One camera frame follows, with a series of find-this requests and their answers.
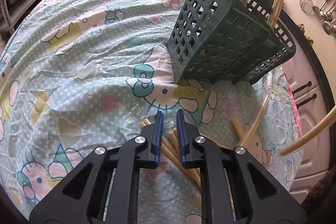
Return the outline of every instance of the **silver screw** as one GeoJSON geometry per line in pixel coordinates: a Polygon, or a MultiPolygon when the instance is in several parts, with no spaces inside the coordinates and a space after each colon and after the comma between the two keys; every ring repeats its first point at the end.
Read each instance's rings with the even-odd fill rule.
{"type": "Polygon", "coordinates": [[[235,151],[236,151],[237,154],[240,154],[240,155],[245,154],[245,152],[246,152],[245,148],[243,148],[241,146],[236,147],[235,151]]]}
{"type": "Polygon", "coordinates": [[[105,153],[105,148],[103,147],[97,147],[94,151],[97,155],[101,155],[105,153]]]}
{"type": "Polygon", "coordinates": [[[139,137],[136,137],[136,138],[135,138],[135,142],[136,142],[136,143],[144,143],[145,140],[146,140],[146,138],[145,138],[145,137],[142,137],[142,136],[139,136],[139,137]]]}
{"type": "Polygon", "coordinates": [[[205,142],[205,138],[203,136],[197,136],[195,138],[195,141],[198,143],[204,143],[205,142]]]}

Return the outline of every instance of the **hello kitty tablecloth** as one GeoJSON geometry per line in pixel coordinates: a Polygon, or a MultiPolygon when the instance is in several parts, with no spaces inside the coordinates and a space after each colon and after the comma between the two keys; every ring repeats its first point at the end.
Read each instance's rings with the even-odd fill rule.
{"type": "MultiPolygon", "coordinates": [[[[234,147],[230,120],[246,130],[266,94],[248,150],[289,190],[302,151],[276,151],[301,136],[281,67],[251,86],[173,82],[167,41],[184,0],[43,0],[0,61],[0,183],[22,212],[32,208],[98,145],[121,146],[157,110],[164,134],[176,110],[234,147]]],[[[201,224],[199,189],[165,156],[140,174],[138,223],[201,224]]]]}

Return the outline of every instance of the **drawer handle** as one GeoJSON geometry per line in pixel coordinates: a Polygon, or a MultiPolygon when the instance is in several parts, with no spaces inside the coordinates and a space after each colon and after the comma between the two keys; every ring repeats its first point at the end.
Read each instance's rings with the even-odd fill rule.
{"type": "Polygon", "coordinates": [[[315,99],[317,97],[316,93],[314,93],[311,97],[309,97],[308,99],[306,100],[303,100],[301,103],[299,104],[296,104],[296,108],[299,108],[299,106],[303,106],[305,105],[306,103],[308,103],[309,101],[311,101],[312,99],[315,99]]]}
{"type": "Polygon", "coordinates": [[[308,87],[308,86],[311,86],[311,82],[310,82],[310,81],[309,81],[307,84],[302,85],[302,86],[300,86],[299,88],[297,88],[296,90],[294,90],[294,91],[292,92],[293,95],[294,95],[294,93],[297,93],[297,92],[299,92],[299,91],[305,89],[305,88],[308,87]]]}

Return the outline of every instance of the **triangular cutout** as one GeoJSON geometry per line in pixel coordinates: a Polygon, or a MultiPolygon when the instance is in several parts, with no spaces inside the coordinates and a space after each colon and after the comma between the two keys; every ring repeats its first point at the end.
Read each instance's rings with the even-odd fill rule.
{"type": "Polygon", "coordinates": [[[250,171],[254,187],[257,191],[258,198],[264,199],[277,193],[277,189],[254,165],[248,164],[248,169],[250,171]]]}
{"type": "Polygon", "coordinates": [[[86,165],[69,183],[64,187],[62,193],[74,199],[82,197],[84,187],[90,176],[93,164],[86,165]]]}

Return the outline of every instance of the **cabinet drawer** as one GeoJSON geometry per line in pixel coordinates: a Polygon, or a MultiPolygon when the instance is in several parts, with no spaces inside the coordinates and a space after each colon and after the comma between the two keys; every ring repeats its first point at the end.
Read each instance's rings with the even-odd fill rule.
{"type": "Polygon", "coordinates": [[[289,193],[301,204],[308,195],[310,189],[323,178],[325,174],[326,171],[312,176],[295,179],[289,193]]]}
{"type": "MultiPolygon", "coordinates": [[[[295,103],[298,106],[303,134],[306,134],[327,114],[319,86],[296,99],[295,103]]],[[[302,164],[296,173],[296,178],[327,170],[329,168],[329,160],[330,136],[329,128],[326,128],[305,144],[302,164]]]]}
{"type": "Polygon", "coordinates": [[[294,38],[293,41],[296,45],[296,53],[293,58],[282,64],[282,68],[286,74],[291,91],[301,89],[293,94],[296,99],[312,90],[319,83],[302,48],[294,38]]]}

